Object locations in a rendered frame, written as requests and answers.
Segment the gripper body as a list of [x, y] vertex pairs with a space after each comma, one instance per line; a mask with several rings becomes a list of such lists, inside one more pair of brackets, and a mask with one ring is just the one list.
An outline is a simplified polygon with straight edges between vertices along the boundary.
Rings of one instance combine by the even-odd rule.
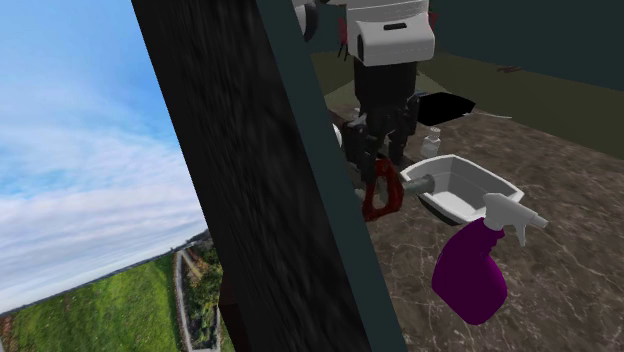
[[409, 102], [415, 94], [417, 63], [365, 66], [353, 60], [354, 91], [360, 103], [359, 115], [387, 106], [406, 108], [408, 114], [418, 118], [418, 102]]

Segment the black flat object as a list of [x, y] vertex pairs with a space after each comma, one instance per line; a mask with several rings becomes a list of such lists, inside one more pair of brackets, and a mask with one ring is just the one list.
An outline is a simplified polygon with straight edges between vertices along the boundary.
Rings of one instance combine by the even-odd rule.
[[425, 126], [436, 126], [463, 117], [476, 106], [468, 98], [447, 92], [423, 95], [419, 102], [418, 122]]

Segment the small white bottle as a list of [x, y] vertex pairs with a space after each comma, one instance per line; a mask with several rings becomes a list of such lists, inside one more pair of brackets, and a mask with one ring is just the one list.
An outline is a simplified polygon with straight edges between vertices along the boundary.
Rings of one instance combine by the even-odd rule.
[[437, 155], [441, 144], [440, 132], [441, 130], [438, 127], [432, 126], [429, 128], [428, 134], [424, 138], [420, 150], [420, 154], [424, 158], [432, 158]]

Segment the white rectangular basin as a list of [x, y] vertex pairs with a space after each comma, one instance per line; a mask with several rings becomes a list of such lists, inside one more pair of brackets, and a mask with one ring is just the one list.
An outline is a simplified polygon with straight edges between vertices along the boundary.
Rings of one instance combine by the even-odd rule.
[[520, 202], [524, 192], [514, 184], [454, 154], [440, 155], [404, 168], [405, 181], [431, 175], [435, 180], [432, 193], [417, 196], [421, 204], [448, 225], [464, 225], [485, 215], [486, 193], [501, 193]]

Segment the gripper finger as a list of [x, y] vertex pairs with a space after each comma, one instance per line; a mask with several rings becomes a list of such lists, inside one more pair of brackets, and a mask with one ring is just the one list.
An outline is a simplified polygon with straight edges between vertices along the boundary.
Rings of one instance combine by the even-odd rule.
[[409, 136], [415, 134], [418, 115], [408, 107], [396, 109], [391, 115], [389, 158], [395, 164], [401, 163]]
[[388, 133], [388, 115], [362, 113], [342, 126], [343, 149], [347, 160], [361, 172], [373, 172], [378, 152]]

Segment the purple spray bottle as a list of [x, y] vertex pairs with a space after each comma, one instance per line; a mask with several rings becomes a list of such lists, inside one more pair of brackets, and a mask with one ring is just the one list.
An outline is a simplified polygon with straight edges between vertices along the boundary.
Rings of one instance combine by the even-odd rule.
[[515, 228], [519, 244], [526, 244], [528, 225], [544, 228], [548, 221], [537, 212], [501, 193], [483, 196], [485, 215], [455, 235], [440, 252], [432, 275], [432, 290], [471, 325], [488, 321], [508, 296], [504, 276], [491, 257], [492, 249]]

